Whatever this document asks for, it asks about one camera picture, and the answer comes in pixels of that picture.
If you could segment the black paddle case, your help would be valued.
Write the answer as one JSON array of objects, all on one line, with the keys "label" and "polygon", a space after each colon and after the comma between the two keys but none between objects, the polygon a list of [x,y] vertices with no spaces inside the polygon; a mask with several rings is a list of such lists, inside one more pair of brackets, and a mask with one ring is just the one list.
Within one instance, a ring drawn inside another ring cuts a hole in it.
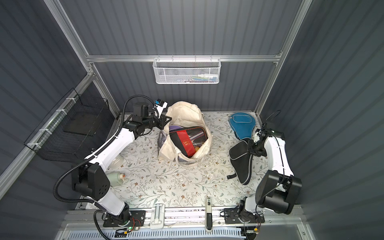
[{"label": "black paddle case", "polygon": [[248,143],[252,142],[250,138],[244,138],[236,143],[229,150],[230,162],[235,173],[228,175],[227,179],[238,178],[242,185],[247,185],[252,177],[253,155],[248,152]]}]

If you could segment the blue paddle case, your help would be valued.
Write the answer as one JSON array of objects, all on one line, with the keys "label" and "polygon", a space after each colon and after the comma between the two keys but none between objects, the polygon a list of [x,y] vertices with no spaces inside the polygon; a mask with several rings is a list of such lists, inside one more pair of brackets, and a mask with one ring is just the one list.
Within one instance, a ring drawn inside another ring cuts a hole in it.
[{"label": "blue paddle case", "polygon": [[229,123],[237,139],[251,139],[256,126],[255,118],[248,113],[234,113],[229,117]]}]

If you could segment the cream canvas tote bag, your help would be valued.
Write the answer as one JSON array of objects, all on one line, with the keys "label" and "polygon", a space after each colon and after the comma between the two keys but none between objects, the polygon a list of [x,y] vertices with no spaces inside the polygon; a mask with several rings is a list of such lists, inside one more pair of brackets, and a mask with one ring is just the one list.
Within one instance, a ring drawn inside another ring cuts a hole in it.
[{"label": "cream canvas tote bag", "polygon": [[180,101],[168,108],[166,116],[172,119],[159,133],[159,159],[182,167],[199,165],[208,156],[213,140],[200,108]]}]

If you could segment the red black ping pong set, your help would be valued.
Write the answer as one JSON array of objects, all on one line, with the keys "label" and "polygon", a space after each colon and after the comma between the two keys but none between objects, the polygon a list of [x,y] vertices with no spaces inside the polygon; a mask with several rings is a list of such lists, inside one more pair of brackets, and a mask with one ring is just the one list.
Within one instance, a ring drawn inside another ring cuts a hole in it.
[{"label": "red black ping pong set", "polygon": [[191,158],[197,151],[195,147],[202,147],[208,136],[203,127],[189,127],[185,131],[169,133],[174,145],[188,158]]}]

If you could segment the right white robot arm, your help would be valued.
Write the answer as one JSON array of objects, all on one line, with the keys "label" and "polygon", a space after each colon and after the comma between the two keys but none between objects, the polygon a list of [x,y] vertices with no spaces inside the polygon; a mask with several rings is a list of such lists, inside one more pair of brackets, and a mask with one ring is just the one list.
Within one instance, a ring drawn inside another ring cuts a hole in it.
[{"label": "right white robot arm", "polygon": [[299,197],[302,180],[295,177],[286,154],[286,138],[282,132],[258,129],[248,152],[268,161],[268,170],[254,195],[244,199],[243,210],[261,215],[259,209],[269,209],[277,214],[289,215]]}]

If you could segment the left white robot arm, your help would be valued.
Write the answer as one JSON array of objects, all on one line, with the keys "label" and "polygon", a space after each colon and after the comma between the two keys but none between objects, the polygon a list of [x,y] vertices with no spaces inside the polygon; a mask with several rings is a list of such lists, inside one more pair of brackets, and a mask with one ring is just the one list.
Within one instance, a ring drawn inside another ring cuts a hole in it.
[{"label": "left white robot arm", "polygon": [[99,149],[85,158],[85,165],[72,173],[73,190],[82,194],[105,212],[118,216],[127,206],[110,190],[110,181],[106,170],[121,151],[140,137],[146,129],[162,130],[171,117],[164,114],[156,117],[129,117],[121,123],[117,132]]}]

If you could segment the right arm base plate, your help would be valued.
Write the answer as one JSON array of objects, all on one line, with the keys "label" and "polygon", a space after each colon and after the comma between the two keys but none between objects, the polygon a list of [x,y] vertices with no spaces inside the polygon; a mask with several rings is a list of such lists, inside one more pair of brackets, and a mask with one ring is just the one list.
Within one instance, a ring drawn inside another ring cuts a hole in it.
[{"label": "right arm base plate", "polygon": [[247,211],[240,211],[239,207],[225,208],[220,212],[220,217],[225,219],[227,225],[263,224],[265,222],[264,216],[257,216],[256,214]]}]

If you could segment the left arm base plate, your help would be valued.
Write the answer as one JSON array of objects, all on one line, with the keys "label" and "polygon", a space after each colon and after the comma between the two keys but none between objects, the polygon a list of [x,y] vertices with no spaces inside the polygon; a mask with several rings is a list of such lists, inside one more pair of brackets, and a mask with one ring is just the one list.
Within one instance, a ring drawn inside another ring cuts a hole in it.
[{"label": "left arm base plate", "polygon": [[147,212],[143,210],[126,210],[123,211],[119,216],[114,216],[107,213],[106,216],[103,217],[103,227],[141,227],[144,224],[146,213]]}]

